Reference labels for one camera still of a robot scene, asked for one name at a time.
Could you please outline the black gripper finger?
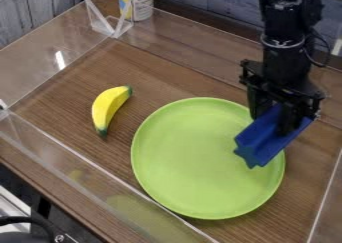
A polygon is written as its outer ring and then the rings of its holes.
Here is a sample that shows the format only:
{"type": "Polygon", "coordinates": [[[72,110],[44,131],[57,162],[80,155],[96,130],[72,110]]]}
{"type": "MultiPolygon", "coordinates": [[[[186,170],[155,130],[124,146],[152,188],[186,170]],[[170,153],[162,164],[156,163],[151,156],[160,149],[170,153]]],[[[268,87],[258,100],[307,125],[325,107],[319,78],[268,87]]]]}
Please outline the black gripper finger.
{"type": "Polygon", "coordinates": [[[278,119],[278,134],[280,136],[289,135],[302,126],[306,120],[311,121],[309,105],[305,102],[283,103],[278,119]]]}
{"type": "Polygon", "coordinates": [[[247,87],[247,100],[250,116],[252,119],[256,119],[271,108],[272,100],[263,90],[251,86],[247,87]]]}

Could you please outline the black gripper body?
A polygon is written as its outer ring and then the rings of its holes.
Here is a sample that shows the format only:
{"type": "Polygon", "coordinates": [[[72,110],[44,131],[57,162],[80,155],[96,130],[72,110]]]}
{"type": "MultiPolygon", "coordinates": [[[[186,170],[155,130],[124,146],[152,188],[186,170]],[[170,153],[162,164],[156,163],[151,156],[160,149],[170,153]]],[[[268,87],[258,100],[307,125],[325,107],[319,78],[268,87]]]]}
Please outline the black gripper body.
{"type": "Polygon", "coordinates": [[[279,85],[263,76],[263,63],[252,60],[240,61],[242,74],[239,82],[246,86],[263,90],[272,102],[283,104],[286,102],[305,102],[310,107],[311,119],[318,117],[321,111],[321,101],[326,98],[326,93],[313,83],[309,77],[301,78],[290,85],[279,85]]]}

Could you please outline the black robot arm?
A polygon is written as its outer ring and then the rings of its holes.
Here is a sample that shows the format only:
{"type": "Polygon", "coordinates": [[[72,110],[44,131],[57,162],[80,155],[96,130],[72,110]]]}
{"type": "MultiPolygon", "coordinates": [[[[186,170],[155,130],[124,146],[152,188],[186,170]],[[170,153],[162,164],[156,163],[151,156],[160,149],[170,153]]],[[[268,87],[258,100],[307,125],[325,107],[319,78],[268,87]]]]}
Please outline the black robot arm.
{"type": "Polygon", "coordinates": [[[250,115],[254,119],[279,107],[275,132],[285,136],[314,120],[325,92],[310,80],[315,42],[322,39],[315,25],[322,20],[322,0],[259,0],[263,58],[244,59],[239,76],[247,87],[250,115]]]}

